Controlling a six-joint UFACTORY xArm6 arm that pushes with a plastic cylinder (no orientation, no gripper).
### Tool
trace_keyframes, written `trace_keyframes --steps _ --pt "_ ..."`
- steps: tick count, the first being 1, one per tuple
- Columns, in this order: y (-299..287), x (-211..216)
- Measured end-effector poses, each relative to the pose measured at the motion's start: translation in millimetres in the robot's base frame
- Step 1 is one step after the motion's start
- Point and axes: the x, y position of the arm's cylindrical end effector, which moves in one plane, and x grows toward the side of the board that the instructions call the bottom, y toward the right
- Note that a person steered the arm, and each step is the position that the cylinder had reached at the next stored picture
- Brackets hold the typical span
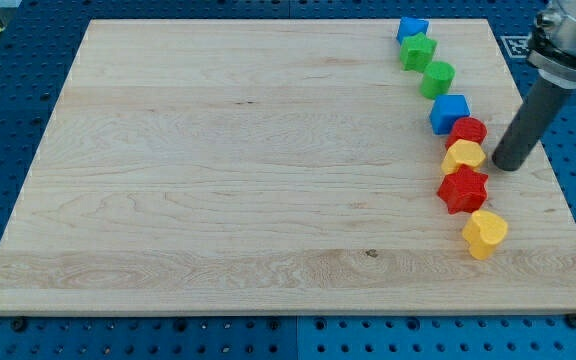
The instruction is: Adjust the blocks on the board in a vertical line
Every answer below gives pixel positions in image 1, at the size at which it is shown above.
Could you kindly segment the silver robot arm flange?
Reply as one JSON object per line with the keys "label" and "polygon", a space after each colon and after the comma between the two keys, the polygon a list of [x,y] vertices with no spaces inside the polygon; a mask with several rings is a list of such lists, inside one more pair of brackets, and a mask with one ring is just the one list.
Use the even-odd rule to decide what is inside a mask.
{"label": "silver robot arm flange", "polygon": [[550,0],[537,13],[528,49],[532,66],[576,83],[576,0]]}

